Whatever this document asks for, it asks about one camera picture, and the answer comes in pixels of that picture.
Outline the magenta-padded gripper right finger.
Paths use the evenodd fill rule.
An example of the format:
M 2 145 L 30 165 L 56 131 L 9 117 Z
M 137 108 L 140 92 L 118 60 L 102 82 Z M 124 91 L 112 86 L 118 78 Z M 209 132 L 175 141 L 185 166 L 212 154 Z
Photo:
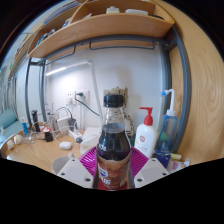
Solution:
M 168 171 L 156 158 L 148 159 L 139 150 L 131 148 L 129 166 L 129 187 L 131 189 L 143 187 L 168 175 Z

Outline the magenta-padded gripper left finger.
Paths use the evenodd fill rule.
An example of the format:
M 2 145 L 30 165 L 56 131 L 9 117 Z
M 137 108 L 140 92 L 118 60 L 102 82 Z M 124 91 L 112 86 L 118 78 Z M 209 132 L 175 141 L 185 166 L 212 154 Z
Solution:
M 65 165 L 56 172 L 56 175 L 81 187 L 92 188 L 96 171 L 96 148 L 92 148 L 79 159 L 69 157 Z

